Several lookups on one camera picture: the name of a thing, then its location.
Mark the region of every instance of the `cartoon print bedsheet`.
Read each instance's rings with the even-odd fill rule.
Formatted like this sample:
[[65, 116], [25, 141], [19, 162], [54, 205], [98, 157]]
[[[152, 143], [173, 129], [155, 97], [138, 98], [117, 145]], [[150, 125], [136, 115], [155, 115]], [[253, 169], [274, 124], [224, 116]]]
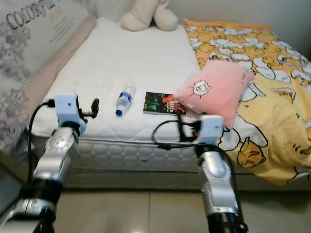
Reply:
[[183, 23], [201, 68], [236, 62], [254, 72], [219, 147], [259, 177], [284, 185], [311, 171], [311, 63], [267, 26]]

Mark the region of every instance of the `floor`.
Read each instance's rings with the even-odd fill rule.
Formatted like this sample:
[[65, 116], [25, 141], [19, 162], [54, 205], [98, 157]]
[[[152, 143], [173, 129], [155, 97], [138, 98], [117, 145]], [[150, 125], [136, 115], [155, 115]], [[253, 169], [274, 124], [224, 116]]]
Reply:
[[0, 210], [16, 197], [20, 188], [21, 184], [0, 167]]
[[[250, 233], [310, 233], [310, 192], [241, 192]], [[207, 233], [199, 192], [65, 192], [56, 233]]]

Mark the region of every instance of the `bottle cap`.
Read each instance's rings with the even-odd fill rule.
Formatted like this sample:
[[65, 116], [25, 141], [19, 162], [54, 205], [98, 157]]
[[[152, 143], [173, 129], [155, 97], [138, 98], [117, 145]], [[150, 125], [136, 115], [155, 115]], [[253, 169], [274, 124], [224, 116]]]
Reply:
[[117, 110], [117, 111], [116, 111], [116, 115], [117, 115], [117, 116], [122, 116], [122, 111], [121, 111], [121, 110]]

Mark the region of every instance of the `stuffed toy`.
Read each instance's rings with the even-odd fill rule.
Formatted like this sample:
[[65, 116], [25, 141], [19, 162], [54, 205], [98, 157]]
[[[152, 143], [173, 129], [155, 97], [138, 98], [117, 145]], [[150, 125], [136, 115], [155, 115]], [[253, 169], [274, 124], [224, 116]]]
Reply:
[[154, 18], [164, 31], [175, 30], [177, 16], [169, 9], [169, 0], [136, 0], [133, 9], [121, 18], [121, 27], [138, 32], [147, 29]]

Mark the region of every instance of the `water bottle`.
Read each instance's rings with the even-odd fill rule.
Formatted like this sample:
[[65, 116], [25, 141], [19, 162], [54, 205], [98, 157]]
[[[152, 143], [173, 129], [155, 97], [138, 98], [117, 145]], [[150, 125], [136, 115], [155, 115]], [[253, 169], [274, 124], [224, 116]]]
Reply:
[[121, 92], [117, 100], [117, 110], [116, 110], [117, 116], [122, 116], [128, 111], [128, 109], [131, 106], [135, 92], [136, 92], [135, 84], [133, 82], [128, 82], [125, 85], [123, 91]]

